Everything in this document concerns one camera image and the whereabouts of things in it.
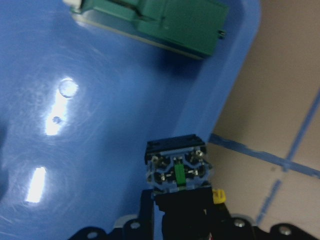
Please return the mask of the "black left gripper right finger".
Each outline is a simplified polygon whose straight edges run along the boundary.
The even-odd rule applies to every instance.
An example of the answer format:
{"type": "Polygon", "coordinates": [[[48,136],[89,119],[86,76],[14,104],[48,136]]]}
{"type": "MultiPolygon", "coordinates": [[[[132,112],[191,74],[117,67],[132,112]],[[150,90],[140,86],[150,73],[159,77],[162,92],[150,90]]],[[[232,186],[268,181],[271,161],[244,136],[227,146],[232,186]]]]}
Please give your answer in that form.
{"type": "Polygon", "coordinates": [[[207,202],[205,211],[205,227],[208,230],[209,240],[231,240],[231,214],[225,203],[214,204],[207,202]]]}

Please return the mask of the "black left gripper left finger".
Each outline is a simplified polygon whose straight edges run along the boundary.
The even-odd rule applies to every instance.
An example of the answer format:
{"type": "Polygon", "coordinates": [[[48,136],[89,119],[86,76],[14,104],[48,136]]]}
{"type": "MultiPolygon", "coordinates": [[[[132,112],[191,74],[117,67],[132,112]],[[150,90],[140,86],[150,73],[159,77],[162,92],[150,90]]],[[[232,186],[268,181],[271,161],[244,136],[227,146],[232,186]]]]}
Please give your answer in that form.
{"type": "Polygon", "coordinates": [[[138,213],[138,228],[141,240],[155,239],[155,203],[154,194],[151,189],[145,189],[141,192],[140,208],[138,213]]]}

